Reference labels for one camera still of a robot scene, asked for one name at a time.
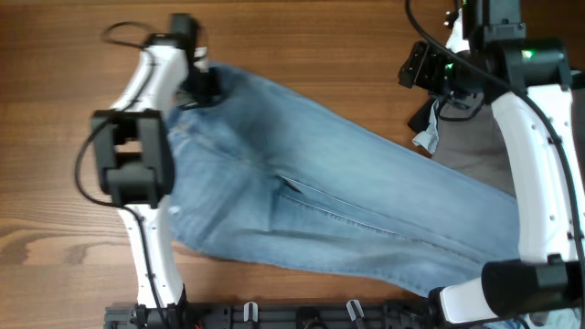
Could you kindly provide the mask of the light blue denim jeans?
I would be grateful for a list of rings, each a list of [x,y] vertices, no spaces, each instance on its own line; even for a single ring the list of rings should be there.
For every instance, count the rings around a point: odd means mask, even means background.
[[[420,296],[518,255],[515,196],[229,66],[174,108],[174,238],[201,254],[367,277]]]

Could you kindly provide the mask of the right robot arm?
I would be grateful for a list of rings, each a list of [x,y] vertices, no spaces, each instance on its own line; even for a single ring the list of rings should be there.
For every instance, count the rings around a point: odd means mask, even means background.
[[[505,140],[519,210],[517,260],[489,262],[428,298],[431,328],[461,328],[584,305],[584,189],[564,44],[528,39],[517,1],[463,0],[445,17],[452,51],[423,34],[399,71],[456,107],[482,94]]]

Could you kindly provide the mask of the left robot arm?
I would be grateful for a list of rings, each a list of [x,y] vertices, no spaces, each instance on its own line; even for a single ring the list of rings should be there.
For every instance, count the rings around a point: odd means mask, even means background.
[[[90,120],[84,142],[93,147],[106,207],[119,211],[128,233],[138,280],[137,302],[110,307],[107,328],[199,328],[202,323],[186,298],[174,259],[169,229],[175,162],[165,118],[176,98],[185,109],[205,107],[221,98],[217,71],[200,46],[203,30],[189,14],[173,14],[168,32],[150,26],[137,45],[139,63],[121,97]]]

